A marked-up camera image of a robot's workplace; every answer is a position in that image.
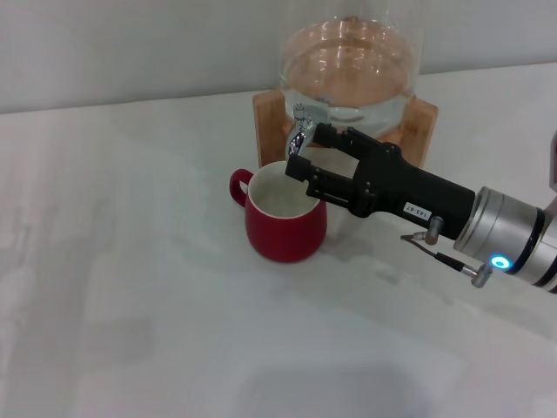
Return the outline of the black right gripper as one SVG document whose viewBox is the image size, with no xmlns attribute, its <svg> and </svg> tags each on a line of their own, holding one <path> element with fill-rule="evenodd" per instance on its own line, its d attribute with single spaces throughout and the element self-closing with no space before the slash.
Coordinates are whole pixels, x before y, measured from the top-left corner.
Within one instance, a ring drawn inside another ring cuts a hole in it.
<svg viewBox="0 0 557 418">
<path fill-rule="evenodd" d="M 359 162 L 349 179 L 292 155 L 285 174 L 307 181 L 307 196 L 349 209 L 360 218 L 388 212 L 424 228 L 437 216 L 443 219 L 440 234 L 449 239 L 458 238 L 469 220 L 475 192 L 411 165 L 398 146 L 381 144 L 352 127 L 338 132 L 324 123 L 317 125 L 313 142 Z"/>
</svg>

